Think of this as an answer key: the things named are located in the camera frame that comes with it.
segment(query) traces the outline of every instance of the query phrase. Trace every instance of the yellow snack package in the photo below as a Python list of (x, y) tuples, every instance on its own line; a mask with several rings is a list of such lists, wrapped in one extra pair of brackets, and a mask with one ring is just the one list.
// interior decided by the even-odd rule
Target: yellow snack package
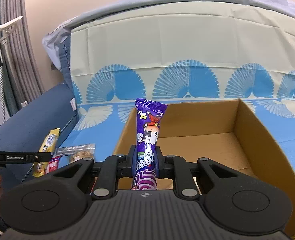
[[(56, 128), (51, 130), (50, 133), (45, 137), (39, 152), (46, 153), (46, 152), (54, 152), (56, 141), (60, 134), (60, 129)], [(33, 166), (33, 176), (40, 177), (46, 173), (46, 167), (49, 163), (34, 163)]]

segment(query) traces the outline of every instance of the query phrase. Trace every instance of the cardboard box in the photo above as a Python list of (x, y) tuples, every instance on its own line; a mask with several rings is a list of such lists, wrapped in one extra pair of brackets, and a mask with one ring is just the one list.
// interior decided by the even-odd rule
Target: cardboard box
[[(132, 144), (136, 144), (136, 109), (114, 153), (127, 154)], [(188, 162), (208, 157), (282, 189), (293, 205), (285, 232), (295, 237), (295, 173), (277, 142), (240, 99), (169, 104), (157, 145), (163, 155), (182, 156)], [(120, 179), (119, 188), (129, 189), (131, 182)], [(158, 181), (158, 189), (169, 187), (171, 180)]]

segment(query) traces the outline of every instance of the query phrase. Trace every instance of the sofa armrest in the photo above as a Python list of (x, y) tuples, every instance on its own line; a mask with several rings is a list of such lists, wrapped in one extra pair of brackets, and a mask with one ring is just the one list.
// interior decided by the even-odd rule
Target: sofa armrest
[[(58, 84), (23, 107), (0, 126), (0, 151), (38, 152), (44, 138), (55, 128), (63, 131), (57, 142), (60, 145), (77, 123), (76, 111), (70, 104), (72, 98), (68, 86)], [(7, 188), (18, 184), (30, 166), (11, 164), (2, 169)]]

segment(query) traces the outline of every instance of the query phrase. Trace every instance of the purple and white swirl pattern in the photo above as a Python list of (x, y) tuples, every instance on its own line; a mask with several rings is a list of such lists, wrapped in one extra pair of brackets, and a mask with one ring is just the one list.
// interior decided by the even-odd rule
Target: purple and white swirl pattern
[(155, 190), (157, 189), (156, 174), (154, 170), (139, 171), (133, 182), (133, 190)]

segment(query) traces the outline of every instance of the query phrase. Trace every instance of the purple snack package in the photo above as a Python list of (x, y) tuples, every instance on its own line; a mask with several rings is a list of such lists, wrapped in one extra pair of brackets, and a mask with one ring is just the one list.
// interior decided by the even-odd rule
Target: purple snack package
[(137, 167), (132, 190), (157, 189), (154, 171), (154, 149), (159, 137), (160, 121), (167, 105), (138, 98), (137, 109)]

